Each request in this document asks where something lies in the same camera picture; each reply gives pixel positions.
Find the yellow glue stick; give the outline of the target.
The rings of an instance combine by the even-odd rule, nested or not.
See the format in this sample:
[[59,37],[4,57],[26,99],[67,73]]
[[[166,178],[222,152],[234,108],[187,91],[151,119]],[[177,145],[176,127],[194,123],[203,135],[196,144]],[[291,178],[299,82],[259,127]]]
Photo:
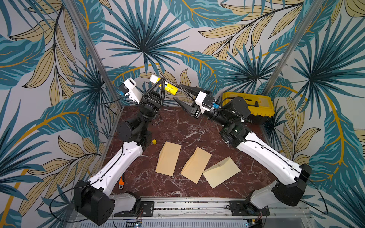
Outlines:
[[[152,74],[150,76],[150,82],[152,82],[153,84],[157,84],[159,81],[161,81],[162,79],[159,78],[158,76]],[[165,91],[167,91],[168,93],[172,94],[172,95],[176,95],[176,93],[178,92],[178,88],[173,86],[170,83],[167,83],[165,80],[162,84],[159,84],[159,87],[164,88]]]

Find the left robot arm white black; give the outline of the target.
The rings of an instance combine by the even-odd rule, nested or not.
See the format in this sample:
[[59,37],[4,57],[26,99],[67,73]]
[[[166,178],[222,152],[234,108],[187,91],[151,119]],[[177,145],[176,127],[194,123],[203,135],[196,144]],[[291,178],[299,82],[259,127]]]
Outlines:
[[104,224],[116,213],[139,211],[138,196],[124,193],[119,198],[111,198],[110,195],[124,172],[152,141],[148,126],[163,105],[166,79],[152,75],[150,80],[153,86],[144,94],[131,78],[119,87],[123,95],[138,103],[139,113],[117,127],[118,137],[124,143],[115,156],[88,181],[80,180],[74,187],[75,210],[97,225]]

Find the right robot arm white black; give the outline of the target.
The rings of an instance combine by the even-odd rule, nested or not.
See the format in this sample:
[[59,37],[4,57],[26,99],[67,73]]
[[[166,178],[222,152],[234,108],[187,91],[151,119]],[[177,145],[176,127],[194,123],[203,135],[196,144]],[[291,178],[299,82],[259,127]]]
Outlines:
[[221,106],[216,103],[211,91],[182,84],[178,88],[195,96],[191,105],[174,99],[186,113],[194,118],[204,115],[221,125],[219,134],[226,144],[246,153],[276,177],[273,183],[250,193],[244,201],[246,206],[258,211],[279,202],[292,207],[298,205],[312,169],[275,151],[247,127],[245,123],[251,112],[243,97],[230,98]]

